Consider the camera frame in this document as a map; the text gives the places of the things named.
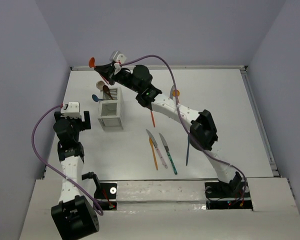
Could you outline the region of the dark brown wooden spoon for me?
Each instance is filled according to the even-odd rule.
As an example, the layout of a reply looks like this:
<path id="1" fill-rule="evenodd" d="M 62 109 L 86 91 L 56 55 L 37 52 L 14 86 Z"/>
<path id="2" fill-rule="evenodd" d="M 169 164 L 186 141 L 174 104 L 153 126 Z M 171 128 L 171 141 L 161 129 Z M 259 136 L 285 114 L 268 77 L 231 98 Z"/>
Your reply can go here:
<path id="1" fill-rule="evenodd" d="M 109 98 L 110 98 L 111 100 L 113 100 L 113 97 L 112 97 L 112 95 L 111 95 L 111 93 L 110 93 L 110 89 L 109 89 L 109 87 L 108 87 L 107 85 L 103 85 L 102 90 L 103 90 L 103 92 L 104 92 L 106 95 L 109 96 Z"/>

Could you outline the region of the beige wooden spoon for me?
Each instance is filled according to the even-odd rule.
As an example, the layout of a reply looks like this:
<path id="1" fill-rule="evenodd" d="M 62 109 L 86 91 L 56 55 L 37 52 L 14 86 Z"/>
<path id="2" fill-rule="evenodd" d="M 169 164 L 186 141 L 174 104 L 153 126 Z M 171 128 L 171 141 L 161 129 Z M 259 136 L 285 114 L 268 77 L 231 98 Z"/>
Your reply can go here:
<path id="1" fill-rule="evenodd" d="M 106 85 L 106 83 L 103 80 L 100 80 L 96 83 L 96 88 L 98 90 L 102 91 L 105 85 Z"/>

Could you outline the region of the blue plastic spoon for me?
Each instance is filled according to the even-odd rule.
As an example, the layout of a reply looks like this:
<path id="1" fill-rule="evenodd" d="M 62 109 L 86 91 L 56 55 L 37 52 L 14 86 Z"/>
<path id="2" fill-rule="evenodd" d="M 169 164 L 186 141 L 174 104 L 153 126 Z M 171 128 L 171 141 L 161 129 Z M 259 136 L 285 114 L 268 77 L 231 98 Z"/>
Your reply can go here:
<path id="1" fill-rule="evenodd" d="M 101 102 L 101 101 L 104 100 L 104 99 L 102 99 L 102 98 L 99 98 L 99 97 L 98 97 L 97 95 L 95 95 L 95 94 L 92 94 L 91 97 L 92 97 L 92 100 L 93 100 L 94 102 L 96 102 L 96 103 Z"/>

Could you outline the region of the yellow-orange plastic spoon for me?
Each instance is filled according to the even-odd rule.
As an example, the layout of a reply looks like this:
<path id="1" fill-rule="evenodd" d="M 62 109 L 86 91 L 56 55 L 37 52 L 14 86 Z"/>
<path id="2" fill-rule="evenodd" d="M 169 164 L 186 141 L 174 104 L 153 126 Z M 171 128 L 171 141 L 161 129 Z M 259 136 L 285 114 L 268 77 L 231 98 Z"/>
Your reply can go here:
<path id="1" fill-rule="evenodd" d="M 177 97 L 179 97 L 180 96 L 180 91 L 179 90 L 173 90 L 172 92 L 171 92 L 171 97 L 176 101 L 177 100 Z"/>

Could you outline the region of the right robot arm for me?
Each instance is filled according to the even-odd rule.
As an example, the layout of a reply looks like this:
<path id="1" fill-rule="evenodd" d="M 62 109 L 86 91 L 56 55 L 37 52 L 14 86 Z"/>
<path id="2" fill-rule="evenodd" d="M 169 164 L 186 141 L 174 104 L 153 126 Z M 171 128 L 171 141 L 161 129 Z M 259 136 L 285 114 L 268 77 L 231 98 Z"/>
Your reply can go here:
<path id="1" fill-rule="evenodd" d="M 181 105 L 162 93 L 152 84 L 153 76 L 144 65 L 136 65 L 133 70 L 121 67 L 120 63 L 112 62 L 96 66 L 94 69 L 110 85 L 118 83 L 137 93 L 136 100 L 144 108 L 165 115 L 180 123 L 185 129 L 189 143 L 205 154 L 216 172 L 220 190 L 225 196 L 232 196 L 246 185 L 244 174 L 232 164 L 219 158 L 213 152 L 213 144 L 218 141 L 217 128 L 212 114 L 208 110 L 198 111 Z"/>

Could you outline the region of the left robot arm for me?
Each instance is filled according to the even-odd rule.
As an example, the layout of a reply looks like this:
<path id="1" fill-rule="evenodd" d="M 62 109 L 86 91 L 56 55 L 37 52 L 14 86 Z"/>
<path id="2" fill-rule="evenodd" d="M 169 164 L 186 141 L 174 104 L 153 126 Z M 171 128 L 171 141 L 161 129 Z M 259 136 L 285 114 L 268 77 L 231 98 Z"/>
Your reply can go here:
<path id="1" fill-rule="evenodd" d="M 90 113 L 54 113 L 53 130 L 58 137 L 57 154 L 61 164 L 62 180 L 58 204 L 51 208 L 51 216 L 63 240 L 80 240 L 100 230 L 94 204 L 87 196 L 94 198 L 100 194 L 101 185 L 94 180 L 83 179 L 92 176 L 82 174 L 84 166 L 84 147 L 79 141 L 80 132 L 91 129 Z"/>

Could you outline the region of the red-orange plastic spoon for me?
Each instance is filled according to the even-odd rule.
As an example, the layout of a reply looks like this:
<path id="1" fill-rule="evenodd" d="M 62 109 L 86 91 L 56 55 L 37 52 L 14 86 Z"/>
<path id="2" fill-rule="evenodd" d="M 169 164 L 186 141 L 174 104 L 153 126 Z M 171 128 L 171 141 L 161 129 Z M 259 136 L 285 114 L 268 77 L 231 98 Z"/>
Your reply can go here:
<path id="1" fill-rule="evenodd" d="M 95 63 L 95 58 L 91 57 L 89 62 L 88 62 L 88 66 L 92 69 L 94 69 L 96 67 L 96 63 Z"/>

